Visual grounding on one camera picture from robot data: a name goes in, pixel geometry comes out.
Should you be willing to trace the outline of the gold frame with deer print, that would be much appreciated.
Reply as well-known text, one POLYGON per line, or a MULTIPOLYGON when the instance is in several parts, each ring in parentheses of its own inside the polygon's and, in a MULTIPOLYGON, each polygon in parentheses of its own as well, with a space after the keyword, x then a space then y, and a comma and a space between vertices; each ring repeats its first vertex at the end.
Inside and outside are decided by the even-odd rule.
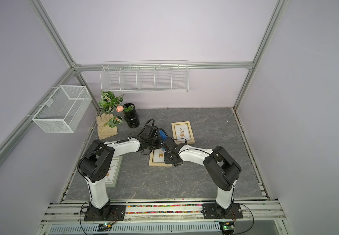
POLYGON ((172 167, 172 164, 166 164, 164 161, 164 149, 156 149, 150 154, 150 167, 172 167))

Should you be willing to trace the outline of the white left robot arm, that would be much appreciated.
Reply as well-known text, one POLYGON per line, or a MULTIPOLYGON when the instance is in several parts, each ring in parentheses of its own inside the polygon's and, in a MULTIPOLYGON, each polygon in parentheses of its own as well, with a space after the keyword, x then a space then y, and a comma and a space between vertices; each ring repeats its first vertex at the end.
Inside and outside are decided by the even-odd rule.
POLYGON ((91 207, 103 210, 110 202, 105 186, 105 177, 113 158, 127 153, 153 151, 161 148, 158 127, 145 125, 136 137, 115 142, 95 140, 78 163, 78 171, 85 178, 91 197, 91 207))

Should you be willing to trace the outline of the gold frame with plant print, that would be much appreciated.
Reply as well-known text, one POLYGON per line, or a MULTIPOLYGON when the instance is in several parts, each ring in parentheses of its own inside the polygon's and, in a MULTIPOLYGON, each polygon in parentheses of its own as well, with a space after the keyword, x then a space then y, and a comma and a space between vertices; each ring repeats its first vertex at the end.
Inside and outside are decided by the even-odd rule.
POLYGON ((195 143, 195 138, 189 121, 173 122, 171 124, 174 141, 177 144, 187 143, 189 145, 195 143))

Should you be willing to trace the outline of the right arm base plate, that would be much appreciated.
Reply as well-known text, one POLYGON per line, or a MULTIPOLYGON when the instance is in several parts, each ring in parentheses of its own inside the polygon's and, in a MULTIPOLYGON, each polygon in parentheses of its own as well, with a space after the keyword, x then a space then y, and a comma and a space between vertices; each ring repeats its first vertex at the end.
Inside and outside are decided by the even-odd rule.
POLYGON ((227 209, 217 203, 205 203, 202 205, 201 213, 204 219, 240 219, 243 218, 241 205, 232 203, 227 209))

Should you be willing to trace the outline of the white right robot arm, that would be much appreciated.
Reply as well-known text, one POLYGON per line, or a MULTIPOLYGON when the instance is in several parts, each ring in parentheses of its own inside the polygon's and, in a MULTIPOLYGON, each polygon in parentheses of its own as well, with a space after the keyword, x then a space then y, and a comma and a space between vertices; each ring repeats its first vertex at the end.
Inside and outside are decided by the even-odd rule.
POLYGON ((177 144, 172 138, 162 140, 161 145, 165 150, 166 164, 177 166, 191 162, 205 167, 217 186, 216 206, 223 210, 231 207, 234 188, 242 168, 223 147, 197 148, 185 143, 177 144))

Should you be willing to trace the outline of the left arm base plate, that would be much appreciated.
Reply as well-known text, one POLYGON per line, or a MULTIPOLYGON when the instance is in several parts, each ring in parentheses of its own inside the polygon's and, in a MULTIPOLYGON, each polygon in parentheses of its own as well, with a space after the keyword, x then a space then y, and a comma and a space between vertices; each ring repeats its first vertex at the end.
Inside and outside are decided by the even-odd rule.
POLYGON ((102 209, 95 208, 91 203, 84 216, 84 221, 123 221, 125 205, 107 204, 102 209))

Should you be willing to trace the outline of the blue microfiber cloth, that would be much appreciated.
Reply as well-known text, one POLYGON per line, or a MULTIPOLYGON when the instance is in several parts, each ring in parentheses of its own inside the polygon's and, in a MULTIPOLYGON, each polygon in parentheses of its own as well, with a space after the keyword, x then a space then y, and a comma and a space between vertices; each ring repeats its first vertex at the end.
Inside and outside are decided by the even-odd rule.
POLYGON ((168 138, 168 135, 166 134, 166 132, 163 131, 163 130, 159 130, 159 139, 160 139, 160 142, 163 143, 167 138, 168 138))

